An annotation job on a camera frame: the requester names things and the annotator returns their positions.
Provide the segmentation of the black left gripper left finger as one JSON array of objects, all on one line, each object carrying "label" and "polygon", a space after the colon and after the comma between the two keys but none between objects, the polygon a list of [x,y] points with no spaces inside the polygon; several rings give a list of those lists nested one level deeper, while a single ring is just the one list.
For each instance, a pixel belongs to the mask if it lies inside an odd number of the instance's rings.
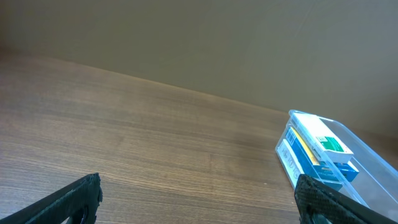
[{"label": "black left gripper left finger", "polygon": [[88,174],[41,200],[19,210],[1,224],[96,222],[103,193],[98,173]]}]

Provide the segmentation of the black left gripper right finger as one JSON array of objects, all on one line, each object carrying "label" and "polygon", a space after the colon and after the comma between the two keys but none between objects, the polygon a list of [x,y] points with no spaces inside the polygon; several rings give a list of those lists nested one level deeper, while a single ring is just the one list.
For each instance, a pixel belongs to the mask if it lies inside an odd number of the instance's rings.
[{"label": "black left gripper right finger", "polygon": [[306,174],[294,190],[300,224],[397,224]]}]

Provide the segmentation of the blue VapoDrops box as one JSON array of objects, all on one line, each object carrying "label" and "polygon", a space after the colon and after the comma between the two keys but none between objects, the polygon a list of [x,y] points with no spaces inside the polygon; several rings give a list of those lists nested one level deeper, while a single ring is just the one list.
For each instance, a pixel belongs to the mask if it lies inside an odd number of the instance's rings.
[{"label": "blue VapoDrops box", "polygon": [[[327,164],[323,161],[319,161],[314,156],[314,153],[310,150],[305,141],[293,127],[288,127],[285,138],[290,144],[296,158],[306,174],[312,177],[319,177],[323,180],[338,180],[336,175],[327,166]],[[359,170],[353,165],[352,162],[348,162],[347,164],[335,163],[335,166],[348,182],[352,182],[359,174]]]}]

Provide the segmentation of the white green medicine box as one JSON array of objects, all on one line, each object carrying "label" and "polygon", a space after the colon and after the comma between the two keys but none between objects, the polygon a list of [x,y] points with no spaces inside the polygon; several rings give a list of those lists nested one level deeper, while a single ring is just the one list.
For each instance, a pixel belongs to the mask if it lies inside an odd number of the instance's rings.
[{"label": "white green medicine box", "polygon": [[354,152],[316,115],[293,113],[296,130],[319,161],[347,164]]}]

